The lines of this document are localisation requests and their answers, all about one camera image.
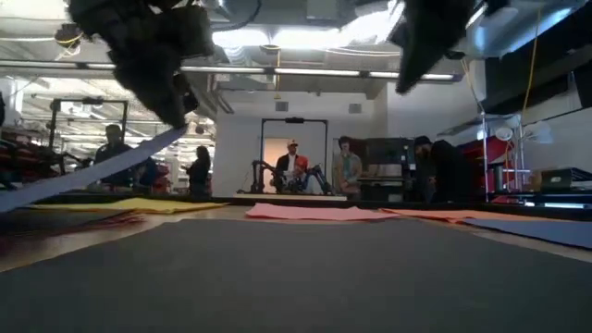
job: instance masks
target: floor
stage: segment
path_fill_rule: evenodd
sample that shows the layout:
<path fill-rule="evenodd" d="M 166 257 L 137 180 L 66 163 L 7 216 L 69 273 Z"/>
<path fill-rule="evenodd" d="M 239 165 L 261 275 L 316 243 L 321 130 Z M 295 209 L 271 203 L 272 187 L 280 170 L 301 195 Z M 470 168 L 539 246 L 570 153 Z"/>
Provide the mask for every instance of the floor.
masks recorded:
<path fill-rule="evenodd" d="M 230 219 L 230 220 L 246 220 L 245 212 L 250 207 L 244 206 L 226 206 L 217 209 L 205 210 L 201 212 L 180 214 L 174 216 L 145 216 L 146 222 L 125 226 L 121 228 L 89 230 L 85 232 L 71 233 L 50 237 L 46 239 L 31 239 L 23 240 L 10 246 L 5 250 L 5 253 L 0 253 L 0 272 L 9 269 L 30 265 L 32 263 L 51 259 L 64 253 L 74 252 L 76 250 L 93 246 L 96 244 L 115 241 L 128 237 L 139 232 L 156 228 L 164 223 L 176 223 L 180 220 L 191 219 Z M 274 220 L 274 219 L 249 219 L 249 221 L 261 221 L 272 223 L 299 223 L 299 224 L 350 224 L 363 222 L 325 222 L 313 220 Z M 468 226 L 453 225 L 443 222 L 435 222 L 429 220 L 421 220 L 423 223 L 432 224 L 441 228 L 456 228 L 464 232 L 470 232 L 478 237 L 487 238 L 494 241 L 500 241 L 512 245 L 531 248 L 534 250 L 555 253 L 557 255 L 573 258 L 576 260 L 586 261 L 592 263 L 592 252 L 580 249 L 570 248 L 557 244 L 552 244 L 540 240 L 531 240 L 524 237 L 513 236 L 503 233 L 498 233 L 490 230 L 483 230 L 480 228 L 472 228 Z"/>

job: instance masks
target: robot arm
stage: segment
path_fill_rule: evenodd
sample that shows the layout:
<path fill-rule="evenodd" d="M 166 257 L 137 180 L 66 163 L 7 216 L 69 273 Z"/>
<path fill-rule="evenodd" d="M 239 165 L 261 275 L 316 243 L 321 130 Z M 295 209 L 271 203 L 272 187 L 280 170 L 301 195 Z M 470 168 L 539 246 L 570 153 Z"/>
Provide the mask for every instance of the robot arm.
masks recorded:
<path fill-rule="evenodd" d="M 278 171 L 275 167 L 268 164 L 266 161 L 253 161 L 253 184 L 251 185 L 251 193 L 263 193 L 265 184 L 263 182 L 263 173 L 265 170 L 271 171 L 273 175 L 272 182 L 277 192 L 281 192 L 283 184 L 285 183 L 285 177 L 281 171 Z"/>
<path fill-rule="evenodd" d="M 111 49 L 114 75 L 163 122 L 180 128 L 198 103 L 179 72 L 181 59 L 214 53 L 205 9 L 181 0 L 71 0 L 68 11 L 86 36 Z M 151 6 L 158 7 L 155 13 Z"/>

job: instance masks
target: cable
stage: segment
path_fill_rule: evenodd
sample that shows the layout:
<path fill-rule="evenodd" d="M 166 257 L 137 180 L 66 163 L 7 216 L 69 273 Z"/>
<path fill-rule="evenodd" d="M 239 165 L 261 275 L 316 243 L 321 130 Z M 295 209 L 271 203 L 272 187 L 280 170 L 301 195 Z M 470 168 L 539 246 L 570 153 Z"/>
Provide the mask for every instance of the cable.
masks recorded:
<path fill-rule="evenodd" d="M 60 41 L 58 39 L 55 39 L 55 41 L 57 43 L 61 43 L 61 44 L 71 44 L 71 43 L 75 43 L 77 40 L 79 40 L 80 38 L 82 38 L 82 35 L 83 35 L 83 33 L 79 34 L 78 36 L 76 36 L 76 37 L 74 37 L 72 39 L 66 40 L 66 41 Z"/>
<path fill-rule="evenodd" d="M 538 9 L 538 13 L 536 14 L 535 41 L 533 43 L 533 54 L 530 58 L 530 74 L 528 75 L 528 86 L 526 87 L 526 95 L 524 96 L 524 104 L 522 106 L 522 114 L 520 117 L 521 123 L 522 123 L 522 118 L 524 116 L 524 111 L 526 111 L 526 107 L 528 105 L 528 97 L 530 97 L 530 89 L 532 88 L 532 85 L 533 85 L 533 76 L 535 74 L 535 60 L 537 59 L 538 28 L 539 28 L 539 26 L 540 26 L 540 8 Z"/>
<path fill-rule="evenodd" d="M 471 90 L 471 94 L 473 95 L 473 98 L 475 99 L 477 105 L 479 106 L 481 113 L 485 114 L 485 108 L 483 107 L 483 104 L 481 104 L 481 101 L 479 101 L 479 99 L 477 98 L 477 94 L 475 93 L 475 86 L 473 85 L 473 78 L 471 78 L 471 70 L 469 69 L 469 66 L 466 63 L 466 60 L 461 59 L 461 65 L 462 65 L 462 70 L 464 71 L 464 76 L 466 76 L 466 82 L 469 85 L 469 89 Z"/>
<path fill-rule="evenodd" d="M 262 0 L 257 0 L 257 7 L 255 8 L 254 12 L 247 19 L 245 19 L 243 22 L 233 24 L 233 25 L 230 25 L 227 27 L 220 27 L 220 28 L 212 27 L 212 32 L 233 31 L 233 30 L 238 30 L 240 28 L 246 27 L 247 24 L 253 22 L 255 20 L 255 18 L 257 17 L 257 15 L 259 15 L 259 11 L 261 11 L 262 4 L 263 4 Z"/>
<path fill-rule="evenodd" d="M 530 90 L 532 89 L 532 85 L 533 85 L 533 76 L 535 74 L 535 61 L 537 60 L 537 45 L 538 45 L 538 28 L 540 27 L 540 8 L 538 9 L 538 12 L 536 13 L 536 30 L 535 30 L 535 41 L 533 42 L 533 54 L 532 57 L 530 59 L 530 74 L 528 75 L 528 86 L 526 87 L 526 95 L 524 96 L 524 104 L 522 106 L 522 112 L 520 113 L 520 127 L 522 127 L 523 124 L 523 120 L 524 120 L 524 113 L 526 112 L 526 107 L 528 106 L 528 97 L 530 97 Z M 524 146 L 522 145 L 522 140 L 523 138 L 520 138 L 520 140 L 518 141 L 518 144 L 520 145 L 521 149 L 524 149 Z M 524 168 L 524 151 L 521 151 L 522 154 L 522 158 L 521 158 L 521 168 Z"/>

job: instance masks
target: industrial robot arm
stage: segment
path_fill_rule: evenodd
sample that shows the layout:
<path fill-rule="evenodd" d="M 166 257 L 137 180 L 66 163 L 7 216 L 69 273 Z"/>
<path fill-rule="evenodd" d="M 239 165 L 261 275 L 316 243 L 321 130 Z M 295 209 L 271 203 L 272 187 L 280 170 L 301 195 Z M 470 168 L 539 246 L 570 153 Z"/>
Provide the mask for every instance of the industrial robot arm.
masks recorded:
<path fill-rule="evenodd" d="M 265 184 L 263 182 L 263 173 L 265 170 L 271 171 L 273 175 L 272 182 L 277 192 L 281 192 L 285 177 L 281 171 L 268 164 L 266 161 L 253 161 L 253 184 L 251 185 L 251 193 L 263 193 Z"/>

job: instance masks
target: ceiling light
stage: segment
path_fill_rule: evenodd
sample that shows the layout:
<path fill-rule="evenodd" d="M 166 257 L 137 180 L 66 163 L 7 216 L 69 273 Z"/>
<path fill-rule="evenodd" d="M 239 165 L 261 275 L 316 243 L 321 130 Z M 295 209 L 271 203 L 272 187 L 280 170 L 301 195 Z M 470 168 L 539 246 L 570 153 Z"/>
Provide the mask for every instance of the ceiling light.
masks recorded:
<path fill-rule="evenodd" d="M 483 13 L 485 13 L 486 9 L 487 4 L 484 3 L 481 7 L 479 7 L 479 9 L 477 9 L 477 11 L 471 16 L 471 18 L 469 18 L 469 21 L 466 23 L 465 28 L 468 29 L 471 26 L 471 24 L 475 23 L 477 19 L 481 18 Z"/>
<path fill-rule="evenodd" d="M 325 49 L 339 45 L 339 30 L 282 29 L 271 41 L 285 49 Z"/>
<path fill-rule="evenodd" d="M 454 75 L 451 74 L 425 74 L 422 76 L 423 80 L 453 80 Z"/>
<path fill-rule="evenodd" d="M 276 68 L 276 74 L 357 77 L 360 75 L 360 71 L 335 69 Z"/>
<path fill-rule="evenodd" d="M 210 67 L 210 66 L 184 66 L 182 71 L 197 73 L 216 73 L 216 74 L 263 74 L 263 68 L 239 68 L 239 67 Z"/>
<path fill-rule="evenodd" d="M 370 72 L 370 78 L 398 79 L 399 73 L 397 73 L 397 72 Z"/>
<path fill-rule="evenodd" d="M 212 34 L 212 40 L 214 44 L 224 48 L 269 44 L 267 34 L 256 29 L 214 32 Z"/>

